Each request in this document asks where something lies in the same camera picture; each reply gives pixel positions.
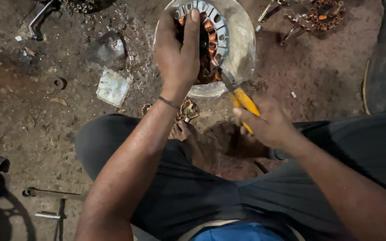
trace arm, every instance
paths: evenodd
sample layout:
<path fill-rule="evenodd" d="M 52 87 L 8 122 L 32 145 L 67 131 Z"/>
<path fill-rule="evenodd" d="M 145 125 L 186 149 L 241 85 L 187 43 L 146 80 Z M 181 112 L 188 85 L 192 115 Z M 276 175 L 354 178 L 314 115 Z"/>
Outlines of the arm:
<path fill-rule="evenodd" d="M 160 18 L 154 59 L 160 96 L 181 105 L 199 73 L 199 11 L 187 17 L 185 43 L 175 39 L 170 12 Z M 150 186 L 177 109 L 158 100 L 96 178 L 84 203 L 76 240 L 133 240 L 130 219 Z"/>
<path fill-rule="evenodd" d="M 260 117 L 236 108 L 261 143 L 290 153 L 321 189 L 344 225 L 360 240 L 386 240 L 386 190 L 297 132 L 275 99 L 254 98 Z"/>

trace dirty ground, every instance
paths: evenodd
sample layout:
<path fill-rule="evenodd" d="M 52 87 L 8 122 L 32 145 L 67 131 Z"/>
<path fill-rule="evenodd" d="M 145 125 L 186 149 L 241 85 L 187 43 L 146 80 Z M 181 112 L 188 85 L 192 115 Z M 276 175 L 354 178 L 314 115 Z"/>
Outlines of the dirty ground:
<path fill-rule="evenodd" d="M 266 0 L 240 0 L 254 27 L 267 6 Z M 154 29 L 167 2 L 117 0 L 100 12 L 83 15 L 61 8 L 52 12 L 41 26 L 44 40 L 29 38 L 27 25 L 43 7 L 32 0 L 0 1 L 0 155 L 11 161 L 6 180 L 9 191 L 31 218 L 10 218 L 10 228 L 0 237 L 11 240 L 52 240 L 56 222 L 34 217 L 37 211 L 57 211 L 51 198 L 26 199 L 26 187 L 83 193 L 92 184 L 76 159 L 74 139 L 88 121 L 109 113 L 141 117 L 144 103 L 153 103 L 161 79 L 152 59 Z M 304 34 L 281 47 L 278 33 L 292 25 L 283 19 L 285 9 L 260 24 L 256 33 L 255 78 L 242 87 L 248 94 L 264 87 L 280 101 L 293 121 L 314 121 L 363 114 L 359 92 L 367 59 L 377 41 L 383 7 L 380 0 L 345 0 L 347 14 L 340 26 L 324 36 Z M 134 83 L 120 109 L 96 98 L 103 67 L 85 61 L 82 53 L 91 41 L 109 30 L 124 36 L 126 74 Z M 35 56 L 25 52 L 25 47 Z M 67 88 L 57 90 L 53 82 L 67 80 Z M 138 91 L 138 85 L 144 92 Z M 227 95 L 216 100 L 194 100 L 201 116 L 191 123 L 199 132 L 199 144 L 215 175 L 240 180 L 260 175 L 255 160 L 235 160 L 224 149 L 227 135 L 234 129 L 232 104 Z M 283 163 L 257 160 L 268 169 Z M 10 204 L 0 200 L 0 207 Z M 67 201 L 64 238 L 72 240 L 82 203 Z"/>

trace wire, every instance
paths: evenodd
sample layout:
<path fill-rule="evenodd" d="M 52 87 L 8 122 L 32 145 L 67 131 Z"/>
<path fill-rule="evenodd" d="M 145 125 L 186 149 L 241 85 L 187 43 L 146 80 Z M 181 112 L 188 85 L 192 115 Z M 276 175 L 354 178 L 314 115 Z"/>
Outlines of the wire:
<path fill-rule="evenodd" d="M 364 110 L 366 111 L 366 114 L 371 115 L 369 108 L 367 107 L 367 100 L 366 100 L 366 81 L 367 81 L 367 72 L 369 70 L 369 63 L 370 63 L 370 59 L 367 61 L 366 72 L 364 73 L 362 96 L 363 96 Z"/>

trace dark gray pants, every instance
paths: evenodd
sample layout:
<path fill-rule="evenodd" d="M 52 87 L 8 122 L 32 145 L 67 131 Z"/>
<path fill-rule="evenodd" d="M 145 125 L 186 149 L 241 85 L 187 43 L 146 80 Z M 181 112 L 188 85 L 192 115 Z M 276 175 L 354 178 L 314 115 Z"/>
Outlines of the dark gray pants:
<path fill-rule="evenodd" d="M 110 114 L 83 127 L 76 151 L 93 180 L 139 121 Z M 322 149 L 386 189 L 386 115 L 296 126 Z M 308 240 L 352 239 L 295 161 L 258 178 L 227 181 L 192 166 L 187 153 L 182 142 L 168 141 L 132 224 L 158 239 L 176 240 L 213 220 L 274 219 L 288 223 Z"/>

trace blue shirt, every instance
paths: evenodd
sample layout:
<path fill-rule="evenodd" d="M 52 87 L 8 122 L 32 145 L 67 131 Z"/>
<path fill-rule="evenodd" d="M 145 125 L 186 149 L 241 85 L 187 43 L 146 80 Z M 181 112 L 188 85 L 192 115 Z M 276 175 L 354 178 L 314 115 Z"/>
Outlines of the blue shirt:
<path fill-rule="evenodd" d="M 191 241 L 284 241 L 257 222 L 239 223 L 204 231 Z"/>

